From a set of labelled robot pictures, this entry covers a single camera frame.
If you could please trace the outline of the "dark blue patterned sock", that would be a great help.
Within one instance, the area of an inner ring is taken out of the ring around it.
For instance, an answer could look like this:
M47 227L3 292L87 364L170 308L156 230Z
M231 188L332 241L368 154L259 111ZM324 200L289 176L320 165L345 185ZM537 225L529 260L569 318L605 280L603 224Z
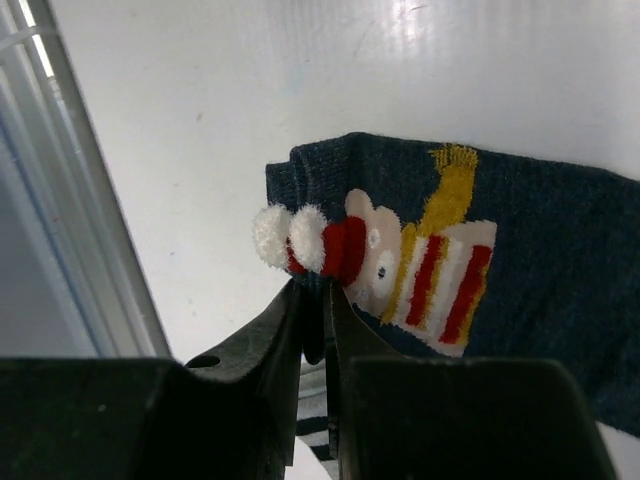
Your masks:
M329 282L394 349L562 363L639 432L639 184L610 171L351 133L265 169L269 266Z

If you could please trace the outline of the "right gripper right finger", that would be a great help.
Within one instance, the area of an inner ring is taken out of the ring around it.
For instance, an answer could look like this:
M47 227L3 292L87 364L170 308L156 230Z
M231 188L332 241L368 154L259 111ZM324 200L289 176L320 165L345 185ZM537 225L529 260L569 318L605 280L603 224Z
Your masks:
M329 432L343 479L612 479L586 399L548 360L402 355L324 297Z

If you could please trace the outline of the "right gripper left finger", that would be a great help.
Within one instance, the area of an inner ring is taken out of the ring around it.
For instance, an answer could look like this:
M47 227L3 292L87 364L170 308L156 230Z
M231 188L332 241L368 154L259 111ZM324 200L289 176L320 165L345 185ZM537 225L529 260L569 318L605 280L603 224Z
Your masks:
M293 462L302 290L186 364L4 359L5 479L280 479Z

